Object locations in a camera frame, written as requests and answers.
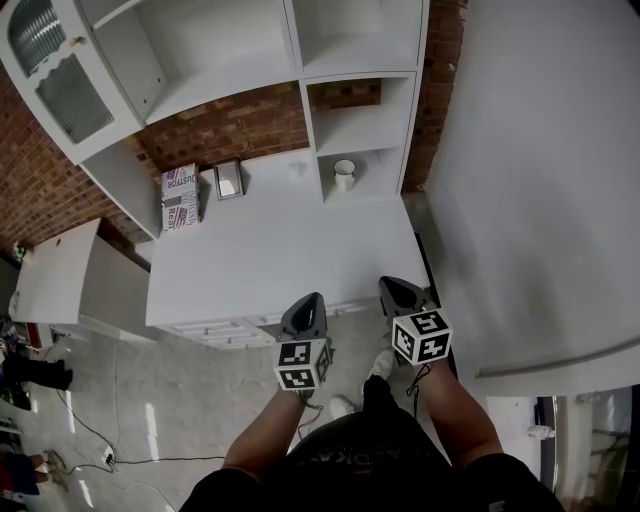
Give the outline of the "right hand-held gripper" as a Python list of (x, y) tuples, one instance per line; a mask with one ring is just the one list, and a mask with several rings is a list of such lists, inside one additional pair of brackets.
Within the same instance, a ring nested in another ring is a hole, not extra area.
[(378, 284), (391, 348), (399, 360), (424, 365), (446, 359), (453, 329), (431, 289), (391, 276), (381, 277)]

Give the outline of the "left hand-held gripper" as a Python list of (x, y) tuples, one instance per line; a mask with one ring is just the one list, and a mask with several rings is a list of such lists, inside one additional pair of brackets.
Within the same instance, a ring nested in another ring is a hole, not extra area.
[(310, 293), (281, 317), (274, 346), (274, 372), (285, 391), (314, 391), (332, 363), (323, 296)]

